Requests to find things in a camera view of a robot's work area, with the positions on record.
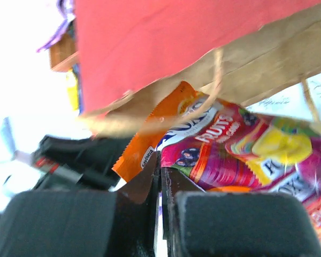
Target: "wooden shelf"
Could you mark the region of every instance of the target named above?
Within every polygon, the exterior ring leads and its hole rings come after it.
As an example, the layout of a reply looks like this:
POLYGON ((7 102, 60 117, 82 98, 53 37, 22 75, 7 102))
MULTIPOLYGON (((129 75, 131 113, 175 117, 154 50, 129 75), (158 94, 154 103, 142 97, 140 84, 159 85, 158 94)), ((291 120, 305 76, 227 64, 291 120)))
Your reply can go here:
POLYGON ((50 66, 53 71, 67 72, 78 63, 78 51, 75 42, 68 34, 50 48, 50 66))

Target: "brown paper bag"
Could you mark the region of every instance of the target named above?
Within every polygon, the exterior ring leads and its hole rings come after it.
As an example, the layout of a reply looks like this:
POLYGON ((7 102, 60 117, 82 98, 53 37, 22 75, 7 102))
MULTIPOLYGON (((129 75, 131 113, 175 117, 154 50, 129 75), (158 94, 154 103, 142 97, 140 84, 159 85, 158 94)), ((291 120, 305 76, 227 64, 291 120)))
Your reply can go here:
MULTIPOLYGON (((318 73, 321 73, 321 4, 212 50, 179 73, 155 81, 133 95, 127 94, 124 99, 80 119, 99 135, 126 136, 139 130, 155 106, 182 80, 211 96, 206 105, 186 117, 191 119, 204 111, 217 96, 248 106, 318 73), (97 118, 108 111, 103 119, 97 118)), ((318 124, 318 115, 307 88, 306 92, 318 124)), ((143 126, 143 132, 184 121, 178 117, 162 123, 155 120, 143 126)))

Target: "snack packet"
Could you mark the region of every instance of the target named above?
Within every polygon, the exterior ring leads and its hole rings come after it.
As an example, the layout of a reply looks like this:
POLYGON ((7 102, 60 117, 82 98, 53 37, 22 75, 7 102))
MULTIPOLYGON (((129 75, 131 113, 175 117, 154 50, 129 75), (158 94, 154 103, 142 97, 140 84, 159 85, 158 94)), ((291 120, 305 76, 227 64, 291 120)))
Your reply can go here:
MULTIPOLYGON (((185 116, 206 98, 182 82, 149 118, 185 116)), ((141 171, 150 149, 162 151, 162 167, 178 169, 205 190, 295 196, 306 206, 321 238, 321 135, 309 126, 289 118, 256 116, 217 100, 195 120, 164 133, 137 133, 114 170, 125 177, 141 171)))

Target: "plastic wrapper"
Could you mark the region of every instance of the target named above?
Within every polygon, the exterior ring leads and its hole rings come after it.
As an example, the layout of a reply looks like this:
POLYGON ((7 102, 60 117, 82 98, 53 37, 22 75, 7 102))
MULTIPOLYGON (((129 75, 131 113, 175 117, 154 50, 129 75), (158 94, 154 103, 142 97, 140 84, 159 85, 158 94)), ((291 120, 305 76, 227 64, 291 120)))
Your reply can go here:
MULTIPOLYGON (((206 98, 182 82, 149 118, 185 116, 206 98)), ((114 170, 128 177, 135 167, 141 170, 155 150, 162 151, 162 167, 178 169, 205 190, 285 193, 309 207, 311 214, 321 208, 313 206, 321 201, 321 135, 295 120, 256 116, 216 100, 195 120, 164 134, 137 133, 114 170)))

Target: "red paper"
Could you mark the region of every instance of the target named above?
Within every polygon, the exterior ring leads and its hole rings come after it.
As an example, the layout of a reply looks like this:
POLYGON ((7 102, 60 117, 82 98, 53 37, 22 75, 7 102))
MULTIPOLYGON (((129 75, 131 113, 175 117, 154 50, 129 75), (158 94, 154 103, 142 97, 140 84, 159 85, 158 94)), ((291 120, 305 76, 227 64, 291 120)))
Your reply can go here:
POLYGON ((321 0, 77 0, 86 111, 321 0))

